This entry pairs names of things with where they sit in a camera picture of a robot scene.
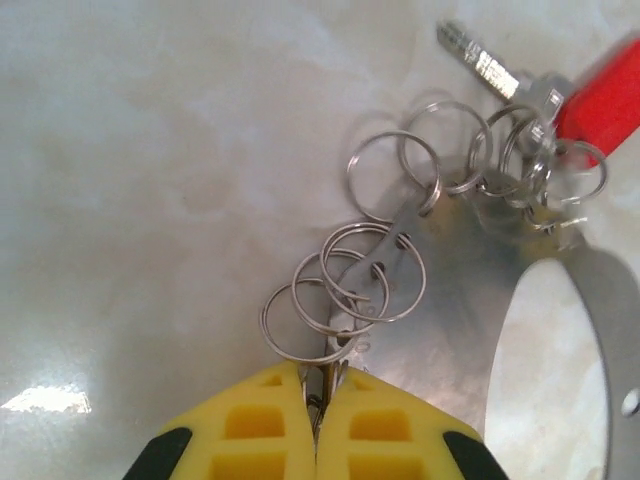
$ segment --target red key fob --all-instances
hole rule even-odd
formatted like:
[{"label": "red key fob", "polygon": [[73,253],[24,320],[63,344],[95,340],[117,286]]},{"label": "red key fob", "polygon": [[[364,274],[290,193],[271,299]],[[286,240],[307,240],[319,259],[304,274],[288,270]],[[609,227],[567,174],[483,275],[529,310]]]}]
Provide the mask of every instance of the red key fob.
[{"label": "red key fob", "polygon": [[[582,140],[605,155],[640,126],[640,37],[634,38],[561,108],[558,138]],[[589,159],[589,166],[597,163]]]}]

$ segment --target black rubber grip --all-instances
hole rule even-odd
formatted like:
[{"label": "black rubber grip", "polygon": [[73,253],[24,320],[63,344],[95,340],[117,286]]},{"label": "black rubber grip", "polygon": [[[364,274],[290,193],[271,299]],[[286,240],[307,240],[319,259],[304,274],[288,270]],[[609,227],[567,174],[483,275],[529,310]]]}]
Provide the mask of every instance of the black rubber grip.
[{"label": "black rubber grip", "polygon": [[186,427],[157,436],[147,443],[122,480],[169,480],[192,436]]},{"label": "black rubber grip", "polygon": [[509,480],[483,443],[460,432],[446,432],[443,438],[465,480]]}]

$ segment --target key blade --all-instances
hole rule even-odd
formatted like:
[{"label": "key blade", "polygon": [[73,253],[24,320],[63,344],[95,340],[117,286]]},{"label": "key blade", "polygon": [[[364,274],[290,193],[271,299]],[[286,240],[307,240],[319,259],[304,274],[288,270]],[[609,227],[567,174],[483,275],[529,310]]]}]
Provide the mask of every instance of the key blade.
[{"label": "key blade", "polygon": [[513,98],[520,81],[496,56],[474,40],[462,24],[452,20],[439,22],[436,35],[449,53],[473,70],[504,100]]}]

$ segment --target white marble countertop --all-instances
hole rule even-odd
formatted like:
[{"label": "white marble countertop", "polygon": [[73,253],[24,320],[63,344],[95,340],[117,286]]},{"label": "white marble countertop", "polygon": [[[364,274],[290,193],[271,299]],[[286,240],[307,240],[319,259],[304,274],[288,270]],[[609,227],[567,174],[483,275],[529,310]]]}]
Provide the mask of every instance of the white marble countertop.
[{"label": "white marble countertop", "polygon": [[[341,175],[358,119],[430,88],[495,107],[436,44],[440,18],[573,78],[640,3],[0,2],[0,478],[121,478],[164,422],[277,361],[257,314],[357,218]],[[640,277],[639,148],[611,155],[585,228]],[[514,479],[599,478],[600,368],[566,275],[537,267],[489,398]]]}]

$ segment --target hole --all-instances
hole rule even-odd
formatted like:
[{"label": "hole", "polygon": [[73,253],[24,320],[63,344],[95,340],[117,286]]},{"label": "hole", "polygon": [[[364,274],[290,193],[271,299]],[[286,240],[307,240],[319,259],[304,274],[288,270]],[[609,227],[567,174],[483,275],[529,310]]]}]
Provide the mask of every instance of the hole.
[{"label": "hole", "polygon": [[631,418],[640,413],[640,389],[634,388],[622,401],[622,415]]},{"label": "hole", "polygon": [[398,235],[396,235],[396,248],[399,248],[400,250],[406,250],[407,248],[402,244],[402,241],[410,241],[411,240],[411,236],[408,233],[405,232],[400,232]]},{"label": "hole", "polygon": [[262,387],[280,387],[282,386],[282,377],[280,375],[274,375],[269,380],[264,382]]},{"label": "hole", "polygon": [[[345,333],[349,333],[349,330],[342,330]],[[348,337],[336,337],[336,343],[338,344],[339,347],[344,347],[347,343],[349,343],[349,340],[351,340]]]},{"label": "hole", "polygon": [[351,420],[349,438],[408,442],[411,440],[409,419],[402,410],[372,410],[358,413]]},{"label": "hole", "polygon": [[371,264],[371,278],[373,278],[374,280],[377,280],[378,274],[376,273],[375,267],[378,267],[382,273],[387,272],[387,267],[385,267],[384,263],[382,262],[373,262]]},{"label": "hole", "polygon": [[373,387],[360,380],[354,380],[353,385],[356,387],[356,390],[359,390],[361,392],[370,392],[371,390],[373,390]]},{"label": "hole", "polygon": [[284,416],[279,408],[241,405],[227,415],[224,438],[284,437]]},{"label": "hole", "polygon": [[418,212],[418,216],[420,218],[429,218],[429,216],[433,213],[433,208],[427,210],[427,211],[419,211]]},{"label": "hole", "polygon": [[209,480],[283,480],[285,465],[284,452],[217,455]]},{"label": "hole", "polygon": [[556,155],[562,157],[568,153],[569,149],[565,145],[556,145]]},{"label": "hole", "polygon": [[349,455],[349,480],[429,480],[417,457]]}]

